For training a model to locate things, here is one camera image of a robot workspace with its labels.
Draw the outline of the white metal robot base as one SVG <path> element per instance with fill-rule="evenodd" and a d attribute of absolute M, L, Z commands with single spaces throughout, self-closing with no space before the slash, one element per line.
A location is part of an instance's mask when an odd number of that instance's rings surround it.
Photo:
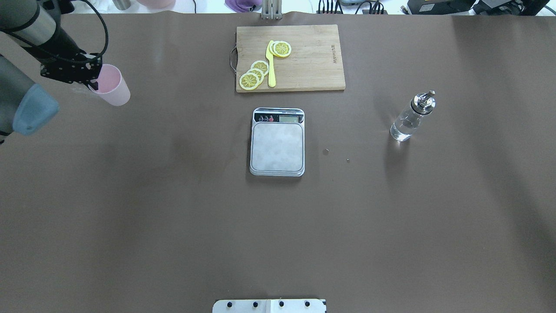
<path fill-rule="evenodd" d="M 217 300 L 213 313 L 327 313 L 322 299 Z"/>

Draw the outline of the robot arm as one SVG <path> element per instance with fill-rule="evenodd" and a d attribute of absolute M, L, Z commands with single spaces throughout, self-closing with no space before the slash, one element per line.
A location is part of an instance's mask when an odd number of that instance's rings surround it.
<path fill-rule="evenodd" d="M 98 10 L 86 1 L 103 28 L 103 48 L 86 52 L 63 29 L 61 17 L 74 11 L 71 0 L 3 0 L 1 33 L 20 47 L 24 61 L 35 60 L 37 76 L 99 91 L 109 32 Z M 16 53 L 1 55 L 1 143 L 14 133 L 29 136 L 59 111 L 58 101 L 29 72 Z"/>

